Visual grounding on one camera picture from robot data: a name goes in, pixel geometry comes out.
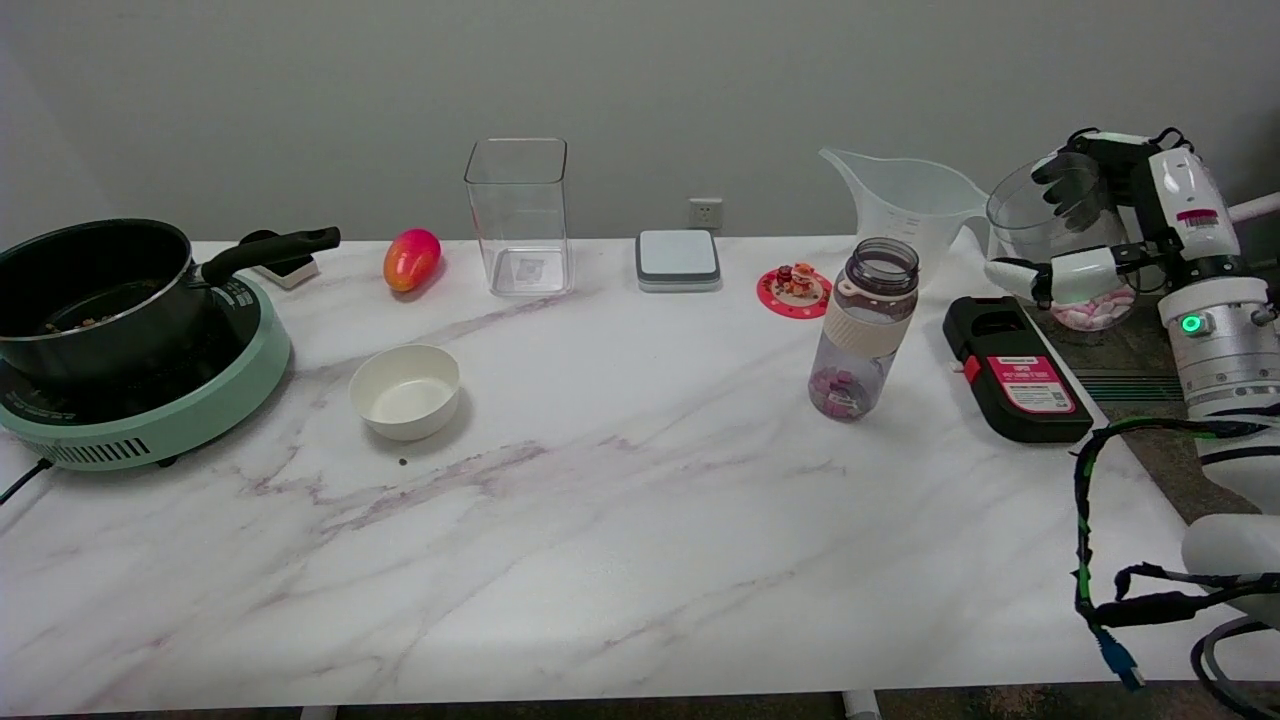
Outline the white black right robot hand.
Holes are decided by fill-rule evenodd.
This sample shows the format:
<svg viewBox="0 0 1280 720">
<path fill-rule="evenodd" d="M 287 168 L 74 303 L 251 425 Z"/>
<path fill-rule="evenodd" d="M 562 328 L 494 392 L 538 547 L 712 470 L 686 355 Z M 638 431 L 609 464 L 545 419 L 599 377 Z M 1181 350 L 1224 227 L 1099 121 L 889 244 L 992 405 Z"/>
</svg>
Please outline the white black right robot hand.
<svg viewBox="0 0 1280 720">
<path fill-rule="evenodd" d="M 1018 252 L 988 260 L 987 279 L 1042 309 L 1091 302 L 1147 266 L 1187 284 L 1242 260 L 1228 205 L 1175 127 L 1151 137 L 1079 129 L 988 209 L 993 233 Z"/>
</svg>

